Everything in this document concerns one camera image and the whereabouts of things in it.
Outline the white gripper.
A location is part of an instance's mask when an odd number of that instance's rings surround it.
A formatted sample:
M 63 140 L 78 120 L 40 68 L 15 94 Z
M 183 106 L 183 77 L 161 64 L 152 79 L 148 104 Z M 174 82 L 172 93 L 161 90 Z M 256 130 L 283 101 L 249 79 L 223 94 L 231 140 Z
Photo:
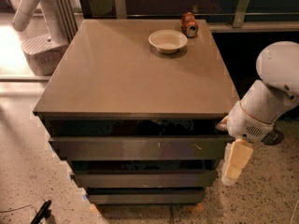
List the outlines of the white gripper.
M 228 134 L 236 139 L 226 145 L 224 152 L 221 182 L 226 186 L 232 186 L 248 164 L 253 154 L 251 143 L 274 146 L 284 139 L 282 131 L 273 124 L 265 124 L 251 117 L 240 102 L 234 105 L 227 117 L 217 123 L 216 129 L 222 132 L 228 131 Z

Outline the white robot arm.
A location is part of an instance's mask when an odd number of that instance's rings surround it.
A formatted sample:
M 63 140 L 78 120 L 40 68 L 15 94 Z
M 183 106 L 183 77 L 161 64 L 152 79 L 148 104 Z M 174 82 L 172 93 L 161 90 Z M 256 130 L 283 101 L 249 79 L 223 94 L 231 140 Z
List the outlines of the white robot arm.
M 255 144 L 275 145 L 283 139 L 275 122 L 299 106 L 299 44 L 280 41 L 261 51 L 256 61 L 259 79 L 217 124 L 234 142 L 226 145 L 221 182 L 232 186 L 248 164 Z

